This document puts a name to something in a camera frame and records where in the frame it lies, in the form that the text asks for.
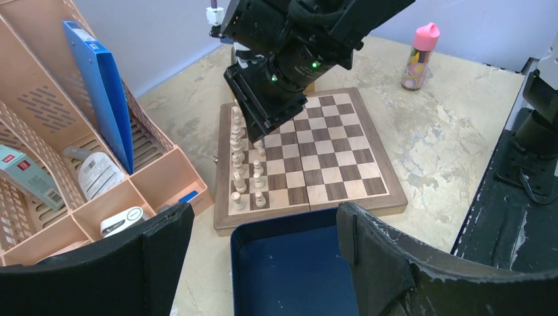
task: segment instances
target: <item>wall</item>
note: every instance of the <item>wall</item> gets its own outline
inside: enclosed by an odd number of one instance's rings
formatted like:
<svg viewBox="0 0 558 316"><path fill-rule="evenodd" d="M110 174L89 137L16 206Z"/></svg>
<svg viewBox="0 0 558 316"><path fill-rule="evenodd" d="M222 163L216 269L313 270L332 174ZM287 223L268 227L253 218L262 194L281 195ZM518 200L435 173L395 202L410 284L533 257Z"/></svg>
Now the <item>wall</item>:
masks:
<svg viewBox="0 0 558 316"><path fill-rule="evenodd" d="M220 45L208 35L209 0L74 1L136 95ZM439 52L520 70L548 49L557 13L556 0L417 0L372 34L411 43L413 30L432 21L442 31Z"/></svg>

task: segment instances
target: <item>bottle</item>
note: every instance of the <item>bottle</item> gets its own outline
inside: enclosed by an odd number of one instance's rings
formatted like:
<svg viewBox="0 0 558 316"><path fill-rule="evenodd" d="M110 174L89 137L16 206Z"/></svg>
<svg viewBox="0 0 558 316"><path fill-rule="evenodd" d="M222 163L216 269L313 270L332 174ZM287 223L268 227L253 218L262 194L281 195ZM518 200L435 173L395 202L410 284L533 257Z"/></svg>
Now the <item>bottle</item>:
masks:
<svg viewBox="0 0 558 316"><path fill-rule="evenodd" d="M411 56L407 61L407 67L403 71L401 86L409 91L417 91L424 84L426 70L432 51L436 47L440 30L434 23L417 28Z"/></svg>

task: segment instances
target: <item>blue binder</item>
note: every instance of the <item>blue binder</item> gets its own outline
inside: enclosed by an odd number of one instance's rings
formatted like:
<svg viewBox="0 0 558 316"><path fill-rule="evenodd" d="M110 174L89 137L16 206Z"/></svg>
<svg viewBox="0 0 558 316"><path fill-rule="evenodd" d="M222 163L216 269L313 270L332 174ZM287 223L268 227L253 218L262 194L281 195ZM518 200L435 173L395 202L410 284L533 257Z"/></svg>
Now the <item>blue binder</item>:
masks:
<svg viewBox="0 0 558 316"><path fill-rule="evenodd" d="M73 21L64 32L89 92L100 133L128 174L134 172L130 114L113 54Z"/></svg>

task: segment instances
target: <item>wooden chessboard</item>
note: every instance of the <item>wooden chessboard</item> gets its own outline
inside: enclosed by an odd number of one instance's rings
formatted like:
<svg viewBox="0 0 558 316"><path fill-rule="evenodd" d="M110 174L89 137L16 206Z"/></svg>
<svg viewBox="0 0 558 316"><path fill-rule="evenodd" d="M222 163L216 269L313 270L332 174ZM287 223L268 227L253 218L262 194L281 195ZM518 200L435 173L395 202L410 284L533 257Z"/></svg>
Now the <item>wooden chessboard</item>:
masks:
<svg viewBox="0 0 558 316"><path fill-rule="evenodd" d="M241 139L247 190L241 194L245 207L237 210L230 198L236 191L229 143L233 106L224 104L220 113L214 216L220 235L244 223L336 207L343 201L354 201L378 216L404 211L407 198L356 88L310 93L302 113L263 138L264 156L247 135ZM255 159L264 169L265 186L258 190ZM256 191L267 200L263 208L255 205Z"/></svg>

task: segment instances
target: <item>box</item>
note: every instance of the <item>box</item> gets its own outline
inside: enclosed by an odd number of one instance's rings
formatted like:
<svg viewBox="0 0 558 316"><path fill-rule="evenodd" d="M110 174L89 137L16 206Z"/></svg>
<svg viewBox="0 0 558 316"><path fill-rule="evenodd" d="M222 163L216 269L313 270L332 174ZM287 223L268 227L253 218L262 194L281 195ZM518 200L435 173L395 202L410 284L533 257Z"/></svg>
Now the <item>box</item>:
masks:
<svg viewBox="0 0 558 316"><path fill-rule="evenodd" d="M29 156L11 147L0 145L0 176L29 196L58 211L64 200L56 184Z"/></svg>

